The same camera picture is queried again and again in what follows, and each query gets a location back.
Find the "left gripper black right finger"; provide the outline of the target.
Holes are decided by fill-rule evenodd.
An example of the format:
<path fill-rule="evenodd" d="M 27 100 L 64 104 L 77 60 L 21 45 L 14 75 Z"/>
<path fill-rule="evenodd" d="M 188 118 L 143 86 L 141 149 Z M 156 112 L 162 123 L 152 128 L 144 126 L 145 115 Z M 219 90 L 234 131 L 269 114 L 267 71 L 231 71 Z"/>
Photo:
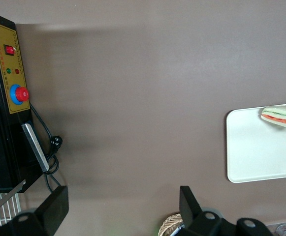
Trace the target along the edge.
<path fill-rule="evenodd" d="M 180 187 L 181 236 L 234 236 L 236 226 L 212 210 L 203 210 L 189 186 Z"/>

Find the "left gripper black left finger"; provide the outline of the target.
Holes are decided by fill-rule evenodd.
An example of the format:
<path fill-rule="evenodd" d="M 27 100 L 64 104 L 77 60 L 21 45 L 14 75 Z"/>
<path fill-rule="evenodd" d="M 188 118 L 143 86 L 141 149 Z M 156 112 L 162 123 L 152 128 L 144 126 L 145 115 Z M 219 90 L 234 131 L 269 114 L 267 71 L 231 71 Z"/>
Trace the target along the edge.
<path fill-rule="evenodd" d="M 58 186 L 33 212 L 16 216 L 10 223 L 10 234 L 12 236 L 53 236 L 68 211 L 68 187 Z"/>

